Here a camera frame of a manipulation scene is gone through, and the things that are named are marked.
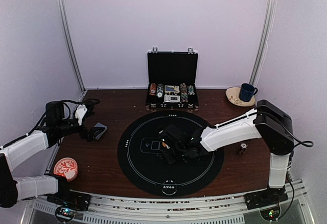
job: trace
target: small black box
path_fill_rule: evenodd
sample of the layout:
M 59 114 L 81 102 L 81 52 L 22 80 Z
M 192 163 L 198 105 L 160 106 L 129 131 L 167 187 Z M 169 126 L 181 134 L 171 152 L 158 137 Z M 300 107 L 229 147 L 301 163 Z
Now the small black box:
M 149 52 L 149 86 L 146 108 L 188 108 L 198 109 L 199 100 L 195 87 L 198 54 L 194 52 Z M 150 95 L 152 83 L 163 84 L 163 96 Z M 188 95 L 188 102 L 165 102 L 165 85 L 179 86 L 185 83 L 194 87 L 194 95 Z

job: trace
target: metal frame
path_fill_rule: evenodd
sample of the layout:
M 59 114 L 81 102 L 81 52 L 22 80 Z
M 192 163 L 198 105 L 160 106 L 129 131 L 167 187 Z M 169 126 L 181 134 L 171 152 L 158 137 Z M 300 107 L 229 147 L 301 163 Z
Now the metal frame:
M 310 211 L 311 204 L 302 180 L 294 181 L 293 186 L 295 188 L 294 199 L 300 200 L 306 223 L 314 224 L 315 221 Z M 283 203 L 287 204 L 293 194 L 289 184 L 286 184 L 286 192 L 289 199 Z M 228 223 L 228 221 L 225 222 L 224 220 L 236 218 L 239 222 L 234 223 L 244 223 L 244 214 L 259 211 L 259 209 L 247 210 L 244 199 L 245 194 L 179 199 L 129 198 L 91 194 L 92 198 L 88 211 L 78 212 L 75 221 L 88 224 L 189 224 Z M 20 224 L 29 224 L 32 214 L 31 209 L 54 214 L 57 205 L 47 202 L 46 197 L 41 196 L 29 203 L 27 208 L 28 211 L 21 219 Z
M 268 0 L 267 9 L 266 9 L 266 16 L 264 21 L 264 27 L 261 34 L 259 49 L 256 54 L 256 59 L 254 63 L 254 67 L 252 70 L 250 84 L 256 86 L 258 83 L 258 78 L 260 76 L 262 64 L 265 58 L 266 50 L 267 50 L 267 40 L 269 32 L 272 28 L 272 21 L 274 17 L 274 12 L 276 8 L 276 1 L 277 0 Z
M 64 35 L 65 35 L 65 40 L 66 40 L 69 57 L 71 59 L 72 65 L 73 65 L 74 73 L 75 73 L 79 88 L 80 88 L 81 92 L 84 92 L 85 86 L 84 86 L 84 83 L 82 80 L 81 72 L 78 68 L 78 64 L 77 64 L 77 60 L 76 60 L 76 56 L 75 56 L 75 52 L 74 52 L 74 48 L 73 48 L 71 33 L 70 33 L 69 27 L 68 27 L 65 3 L 64 3 L 64 0 L 57 0 L 57 1 L 58 1 L 59 11 L 60 11 L 61 21 L 62 21 L 62 27 L 63 27 L 63 31 L 64 31 Z

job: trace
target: white backdrop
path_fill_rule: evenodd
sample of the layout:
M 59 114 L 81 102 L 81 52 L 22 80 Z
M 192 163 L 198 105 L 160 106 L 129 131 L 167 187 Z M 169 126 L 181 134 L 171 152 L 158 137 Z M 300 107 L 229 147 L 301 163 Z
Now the white backdrop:
M 267 0 L 65 0 L 86 88 L 146 87 L 148 49 L 199 51 L 198 87 L 248 82 Z
M 0 26 L 0 145 L 4 145 L 33 128 L 47 102 L 77 100 L 81 92 L 57 0 L 0 0 Z M 13 175 L 44 174 L 55 147 L 26 160 Z M 0 223 L 19 223 L 26 204 L 0 208 Z
M 327 0 L 278 0 L 257 99 L 288 113 L 294 134 L 312 148 L 294 150 L 292 173 L 302 178 L 320 224 L 327 208 Z

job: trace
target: wooden table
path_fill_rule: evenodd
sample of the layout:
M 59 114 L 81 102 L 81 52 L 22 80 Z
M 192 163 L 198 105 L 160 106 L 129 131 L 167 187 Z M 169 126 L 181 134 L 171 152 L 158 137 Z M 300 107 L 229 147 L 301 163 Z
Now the wooden table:
M 72 190 L 123 197 L 158 198 L 131 184 L 117 160 L 117 146 L 124 130 L 137 118 L 151 113 L 146 110 L 147 90 L 95 90 L 85 98 L 99 98 L 96 114 L 87 118 L 90 128 L 97 122 L 108 126 L 99 141 L 86 142 L 78 135 L 67 136 L 60 146 L 54 164 L 71 157 L 78 163 L 78 176 L 70 183 Z M 211 124 L 221 123 L 245 113 L 249 108 L 232 105 L 222 89 L 198 89 L 200 108 L 192 113 Z M 240 143 L 225 147 L 225 160 L 219 175 L 204 189 L 186 196 L 218 196 L 258 190 L 267 187 L 269 150 L 262 139 L 248 141 L 244 155 L 238 155 Z

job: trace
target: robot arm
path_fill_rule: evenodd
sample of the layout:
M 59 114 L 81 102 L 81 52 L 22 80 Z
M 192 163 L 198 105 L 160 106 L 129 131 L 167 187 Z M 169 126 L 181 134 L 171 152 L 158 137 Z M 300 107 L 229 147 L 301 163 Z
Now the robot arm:
M 39 195 L 60 193 L 69 195 L 66 178 L 57 175 L 13 178 L 11 172 L 36 153 L 57 144 L 64 136 L 79 133 L 81 138 L 91 141 L 103 132 L 104 128 L 94 127 L 88 131 L 83 122 L 92 115 L 99 100 L 86 100 L 79 103 L 73 118 L 64 118 L 64 103 L 54 101 L 46 105 L 43 124 L 25 136 L 0 148 L 0 206 L 9 208 L 22 199 Z
M 288 129 L 292 130 L 291 118 L 268 101 L 263 100 L 258 102 L 257 108 L 242 116 L 216 124 L 215 128 L 206 127 L 201 134 L 200 143 L 205 150 L 210 152 L 237 142 L 263 138 L 270 149 L 268 186 L 281 189 L 285 185 L 294 142 L 281 125 L 271 119 L 272 117 L 277 118 L 281 123 L 286 123 Z
M 261 100 L 255 109 L 244 115 L 215 126 L 201 128 L 192 135 L 183 133 L 175 125 L 169 125 L 159 137 L 166 145 L 162 154 L 169 164 L 178 159 L 197 158 L 244 140 L 263 138 L 270 150 L 268 190 L 270 195 L 277 195 L 274 199 L 276 202 L 285 197 L 285 178 L 290 155 L 294 149 L 290 133 L 292 133 L 290 116 L 268 101 Z

